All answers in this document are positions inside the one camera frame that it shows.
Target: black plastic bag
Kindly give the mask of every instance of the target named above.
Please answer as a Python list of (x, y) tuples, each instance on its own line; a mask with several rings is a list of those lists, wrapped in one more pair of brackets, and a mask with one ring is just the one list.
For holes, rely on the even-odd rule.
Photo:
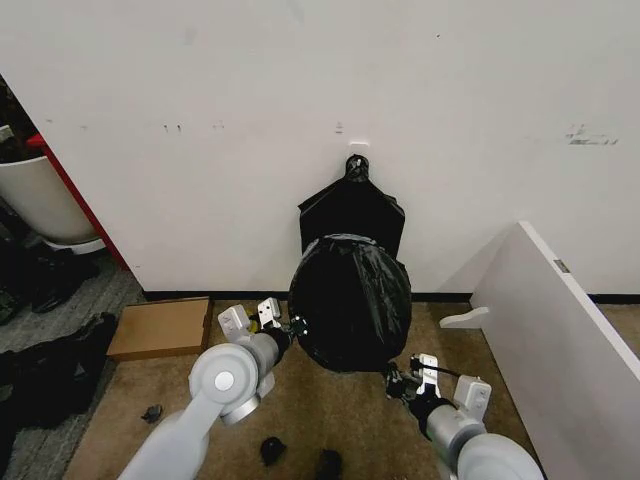
[(307, 248), (291, 282), (289, 316), (307, 322), (300, 345), (337, 372), (381, 371), (411, 325), (407, 272), (374, 240), (327, 235)]
[(302, 251), (316, 238), (350, 233), (375, 240), (396, 258), (404, 211), (371, 183), (365, 157), (352, 155), (345, 170), (344, 177), (299, 205)]

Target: black baseboard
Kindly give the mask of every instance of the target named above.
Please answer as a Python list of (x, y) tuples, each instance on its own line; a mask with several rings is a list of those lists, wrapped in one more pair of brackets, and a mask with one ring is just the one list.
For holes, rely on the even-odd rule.
[(459, 292), (414, 292), (411, 294), (411, 300), (414, 302), (433, 302), (433, 303), (469, 303), (471, 293)]
[[(209, 297), (214, 300), (264, 300), (265, 298), (275, 297), (278, 300), (286, 300), (289, 292), (283, 291), (266, 291), (266, 290), (248, 290), (248, 291), (223, 291), (223, 290), (180, 290), (180, 291), (145, 291), (144, 297), (148, 301), (156, 300), (175, 300), (179, 298), (191, 297)], [(468, 303), (471, 293), (459, 292), (414, 292), (411, 299), (414, 302), (433, 302), (433, 303)], [(589, 298), (594, 303), (609, 305), (633, 305), (640, 304), (640, 294), (624, 293), (591, 293)]]
[[(275, 297), (278, 300), (286, 300), (289, 292), (283, 291), (207, 291), (207, 290), (190, 290), (190, 291), (145, 291), (144, 297), (149, 301), (156, 300), (177, 300), (180, 298), (190, 297), (209, 297), (214, 300), (264, 300), (265, 298)], [(412, 293), (411, 299), (414, 302), (439, 302), (439, 303), (467, 303), (471, 298), (470, 293)]]
[(289, 296), (289, 292), (273, 292), (268, 290), (145, 290), (142, 294), (144, 298), (151, 302), (193, 297), (209, 297), (214, 300), (264, 300), (269, 297), (274, 297), (278, 300), (286, 300)]
[(609, 305), (634, 305), (640, 303), (640, 293), (590, 293), (593, 303)]

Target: cardboard box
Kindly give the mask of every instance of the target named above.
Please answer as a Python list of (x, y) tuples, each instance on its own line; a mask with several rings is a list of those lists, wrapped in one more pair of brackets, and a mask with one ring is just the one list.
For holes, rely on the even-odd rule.
[(209, 341), (213, 301), (187, 298), (126, 307), (107, 355), (140, 360), (202, 353)]

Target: floor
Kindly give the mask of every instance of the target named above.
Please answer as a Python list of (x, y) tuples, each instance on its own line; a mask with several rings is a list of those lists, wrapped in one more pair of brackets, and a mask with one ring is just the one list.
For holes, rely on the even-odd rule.
[[(99, 266), (100, 275), (87, 280), (67, 303), (45, 314), (34, 314), (25, 308), (9, 324), (0, 326), (0, 352), (67, 335), (94, 313), (120, 314), (125, 305), (143, 300), (140, 286), (130, 272), (119, 269), (108, 256), (96, 258), (94, 263)], [(113, 363), (107, 364), (87, 413), (69, 417), (53, 430), (31, 428), (19, 432), (4, 478), (62, 478), (114, 370)]]
[[(24, 311), (0, 327), (0, 351), (71, 333), (93, 313), (118, 314), (123, 306), (143, 299), (129, 272), (119, 270), (108, 257), (96, 263), (100, 276), (87, 281), (65, 305), (44, 315)], [(215, 313), (237, 303), (248, 308), (256, 305), (253, 301), (218, 301)], [(414, 320), (400, 366), (407, 366), (410, 353), (429, 352), (444, 366), (480, 375), (494, 388), (486, 417), (489, 429), (533, 452), (482, 334), (437, 328), (439, 319), (462, 313), (468, 306), (415, 303), (413, 308)], [(638, 354), (640, 306), (600, 308)], [(221, 332), (213, 328), (210, 344), (221, 341)], [(54, 430), (19, 433), (5, 479), (116, 478), (151, 430), (138, 418), (146, 407), (162, 403), (166, 411), (175, 411), (188, 402), (187, 376), (195, 358), (123, 362), (117, 368), (109, 363), (86, 414), (73, 416)], [(433, 452), (416, 422), (401, 404), (385, 398), (377, 374), (328, 372), (296, 345), (276, 367), (275, 375), (276, 388), (256, 413), (234, 427), (214, 426), (199, 478), (313, 478), (322, 448), (342, 453), (346, 479), (438, 478)], [(453, 383), (442, 377), (441, 388), (450, 396)], [(270, 435), (280, 437), (288, 449), (278, 464), (267, 469), (258, 449)]]
[[(236, 303), (255, 308), (250, 301), (219, 301), (214, 314)], [(481, 376), (493, 387), (485, 417), (488, 429), (535, 454), (482, 333), (437, 326), (441, 318), (467, 309), (464, 304), (414, 303), (409, 340), (398, 363), (406, 367), (411, 353), (428, 352), (442, 366)], [(602, 309), (637, 347), (640, 306)], [(223, 341), (215, 327), (210, 344)], [(65, 478), (116, 478), (153, 428), (139, 419), (147, 406), (161, 403), (171, 412), (188, 403), (187, 377), (195, 358), (119, 364)], [(312, 479), (323, 448), (342, 454), (345, 479), (440, 478), (435, 454), (418, 432), (416, 421), (399, 402), (385, 398), (378, 374), (329, 372), (296, 344), (276, 367), (275, 377), (275, 389), (251, 416), (232, 427), (214, 425), (198, 478)], [(453, 382), (441, 378), (442, 393), (450, 397)], [(269, 436), (279, 437), (288, 448), (276, 465), (266, 468), (258, 452)]]

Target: cable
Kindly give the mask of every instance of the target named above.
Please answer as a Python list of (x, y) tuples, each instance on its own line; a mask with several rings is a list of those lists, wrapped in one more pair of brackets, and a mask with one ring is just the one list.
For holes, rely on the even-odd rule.
[(420, 365), (422, 365), (423, 368), (427, 368), (429, 370), (435, 370), (436, 372), (446, 373), (447, 375), (460, 378), (460, 374), (458, 372), (454, 372), (453, 370), (449, 370), (448, 368), (432, 367), (431, 365), (424, 365), (423, 363), (421, 363)]
[(417, 370), (418, 368), (422, 367), (422, 368), (426, 368), (428, 370), (435, 370), (436, 372), (446, 373), (447, 375), (451, 375), (453, 377), (460, 378), (460, 374), (458, 372), (455, 372), (453, 370), (449, 370), (448, 368), (434, 367), (432, 365), (425, 365), (424, 363), (420, 362), (420, 360), (418, 360), (415, 357), (411, 358), (410, 366), (411, 366), (411, 370)]

